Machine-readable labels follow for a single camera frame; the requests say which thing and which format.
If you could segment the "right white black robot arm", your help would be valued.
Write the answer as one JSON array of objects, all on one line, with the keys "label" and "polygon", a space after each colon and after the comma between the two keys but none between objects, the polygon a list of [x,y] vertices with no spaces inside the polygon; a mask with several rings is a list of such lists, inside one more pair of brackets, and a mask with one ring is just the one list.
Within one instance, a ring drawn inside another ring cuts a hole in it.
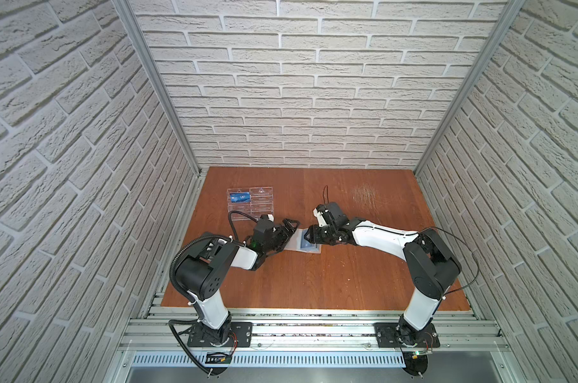
[{"label": "right white black robot arm", "polygon": [[405,261],[414,285],[410,303],[396,326],[405,344],[415,343],[439,308],[448,289],[455,283],[462,266],[438,232],[401,231],[368,220],[310,226],[304,239],[311,244],[351,244],[370,247]]}]

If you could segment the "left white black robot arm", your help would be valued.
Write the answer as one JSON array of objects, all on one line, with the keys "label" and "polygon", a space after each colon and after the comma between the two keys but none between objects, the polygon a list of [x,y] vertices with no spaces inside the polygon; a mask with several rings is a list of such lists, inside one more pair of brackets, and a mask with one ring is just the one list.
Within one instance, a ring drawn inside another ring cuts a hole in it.
[{"label": "left white black robot arm", "polygon": [[250,238],[241,242],[210,232],[192,240],[174,257],[169,280],[189,300],[199,321],[210,330],[221,330],[229,321],[220,287],[232,267],[246,271],[260,268],[267,258],[284,250],[300,222],[275,223],[271,215],[256,220]]}]

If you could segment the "tan leather card holder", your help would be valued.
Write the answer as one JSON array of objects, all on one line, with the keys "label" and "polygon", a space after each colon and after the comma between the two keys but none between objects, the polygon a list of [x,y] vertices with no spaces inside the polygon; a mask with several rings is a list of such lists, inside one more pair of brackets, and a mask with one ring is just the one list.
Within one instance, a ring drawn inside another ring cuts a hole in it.
[{"label": "tan leather card holder", "polygon": [[302,228],[297,229],[287,242],[287,245],[284,247],[284,250],[291,252],[320,254],[321,245],[312,244],[309,241],[307,241],[305,238],[306,232],[307,231]]}]

